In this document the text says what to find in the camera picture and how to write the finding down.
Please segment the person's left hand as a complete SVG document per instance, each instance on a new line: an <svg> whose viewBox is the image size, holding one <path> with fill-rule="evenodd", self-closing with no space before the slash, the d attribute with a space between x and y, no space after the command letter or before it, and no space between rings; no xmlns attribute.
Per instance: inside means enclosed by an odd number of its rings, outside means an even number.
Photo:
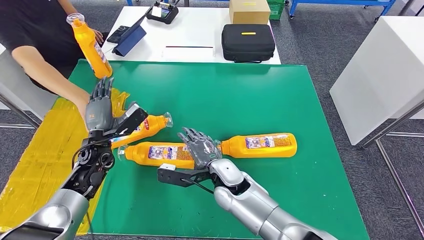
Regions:
<svg viewBox="0 0 424 240"><path fill-rule="evenodd" d="M103 34L96 29L92 28L91 30L94 32L95 40L97 41L97 43L102 45L105 41Z"/></svg>

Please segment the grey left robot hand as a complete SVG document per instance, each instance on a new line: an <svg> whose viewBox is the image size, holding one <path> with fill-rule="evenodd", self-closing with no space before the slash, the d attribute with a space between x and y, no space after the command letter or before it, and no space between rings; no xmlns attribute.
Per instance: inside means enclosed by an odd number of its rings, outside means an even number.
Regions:
<svg viewBox="0 0 424 240"><path fill-rule="evenodd" d="M143 121L140 109L135 104L122 116L113 116L111 100L113 81L113 77L102 78L89 97L85 119L90 137L129 135Z"/></svg>

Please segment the person's right hand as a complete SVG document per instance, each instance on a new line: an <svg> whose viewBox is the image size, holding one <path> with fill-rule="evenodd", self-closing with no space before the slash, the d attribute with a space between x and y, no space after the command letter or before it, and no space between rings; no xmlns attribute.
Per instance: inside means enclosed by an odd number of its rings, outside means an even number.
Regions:
<svg viewBox="0 0 424 240"><path fill-rule="evenodd" d="M81 118L83 120L84 127L85 127L86 130L88 130L87 124L86 124L86 107L87 107L88 103L89 103L89 94L86 93L86 92L82 93L81 96L78 96L76 98L76 100L74 101L74 104L76 105L76 107L77 107L77 109L78 109L78 111L81 115Z"/></svg>

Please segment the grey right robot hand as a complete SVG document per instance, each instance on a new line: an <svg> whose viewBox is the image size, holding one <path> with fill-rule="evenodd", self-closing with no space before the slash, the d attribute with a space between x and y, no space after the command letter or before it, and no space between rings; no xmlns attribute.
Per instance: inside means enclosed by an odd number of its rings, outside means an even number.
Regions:
<svg viewBox="0 0 424 240"><path fill-rule="evenodd" d="M222 152L216 142L208 135L194 128L183 127L177 136L186 145L188 152L194 160L194 169L206 169L214 160L222 158Z"/></svg>

